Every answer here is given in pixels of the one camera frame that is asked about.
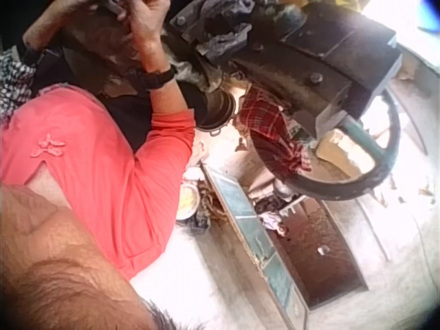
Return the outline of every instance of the black steering wheel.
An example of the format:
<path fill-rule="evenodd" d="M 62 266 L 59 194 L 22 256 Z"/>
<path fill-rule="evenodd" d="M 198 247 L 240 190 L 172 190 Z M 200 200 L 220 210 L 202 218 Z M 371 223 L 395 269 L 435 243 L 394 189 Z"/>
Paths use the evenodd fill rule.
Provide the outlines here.
<path fill-rule="evenodd" d="M 316 199 L 342 201 L 360 197 L 381 184 L 390 174 L 397 159 L 400 141 L 400 121 L 397 100 L 386 88 L 382 92 L 382 99 L 388 105 L 390 120 L 389 140 L 386 148 L 377 142 L 351 117 L 347 116 L 340 123 L 339 130 L 347 134 L 356 144 L 362 147 L 374 160 L 372 170 L 357 179 L 339 182 L 317 181 L 301 174 L 290 174 L 281 178 L 276 172 L 276 154 L 274 143 L 262 135 L 251 133 L 258 156 L 266 167 L 284 184 L 292 190 Z"/>

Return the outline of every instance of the checkered cloth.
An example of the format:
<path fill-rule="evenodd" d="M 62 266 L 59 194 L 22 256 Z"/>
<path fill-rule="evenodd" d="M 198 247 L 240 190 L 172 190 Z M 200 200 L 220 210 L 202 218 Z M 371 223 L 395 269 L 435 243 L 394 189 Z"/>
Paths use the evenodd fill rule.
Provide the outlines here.
<path fill-rule="evenodd" d="M 254 146 L 265 165 L 276 176 L 285 177 L 299 170 L 310 171 L 307 148 L 294 140 L 276 99 L 260 87 L 252 85 L 245 95 L 239 113 L 241 124 L 250 130 Z"/>
<path fill-rule="evenodd" d="M 36 66 L 19 60 L 15 47 L 0 54 L 0 124 L 8 123 L 12 114 L 30 100 Z"/>

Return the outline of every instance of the pink sleeve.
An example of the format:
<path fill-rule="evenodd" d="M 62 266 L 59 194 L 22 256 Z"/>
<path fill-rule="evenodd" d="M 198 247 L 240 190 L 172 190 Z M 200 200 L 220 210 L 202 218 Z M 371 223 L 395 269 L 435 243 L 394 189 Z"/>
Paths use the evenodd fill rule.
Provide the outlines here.
<path fill-rule="evenodd" d="M 192 111 L 153 115 L 152 130 L 135 154 L 133 184 L 150 229 L 165 248 L 175 224 L 180 184 L 192 153 L 195 121 Z"/>

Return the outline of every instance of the red plaid cloth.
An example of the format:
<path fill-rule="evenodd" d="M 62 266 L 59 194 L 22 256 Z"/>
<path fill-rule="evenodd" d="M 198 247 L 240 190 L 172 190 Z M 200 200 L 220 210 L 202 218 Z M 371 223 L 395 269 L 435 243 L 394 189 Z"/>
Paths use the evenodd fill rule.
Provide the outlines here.
<path fill-rule="evenodd" d="M 246 93 L 239 120 L 250 130 L 258 154 L 275 175 L 285 177 L 299 170 L 310 171 L 307 148 L 291 138 L 281 109 L 273 96 L 252 85 Z"/>

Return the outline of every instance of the watch strap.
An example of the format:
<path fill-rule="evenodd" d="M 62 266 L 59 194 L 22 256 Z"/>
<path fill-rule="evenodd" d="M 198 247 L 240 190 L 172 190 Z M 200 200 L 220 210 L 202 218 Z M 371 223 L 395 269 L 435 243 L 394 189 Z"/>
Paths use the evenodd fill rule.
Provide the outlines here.
<path fill-rule="evenodd" d="M 175 70 L 171 67 L 165 72 L 148 73 L 143 69 L 130 69 L 128 72 L 128 79 L 133 83 L 135 89 L 152 90 L 160 89 L 166 83 L 170 82 L 175 77 Z"/>

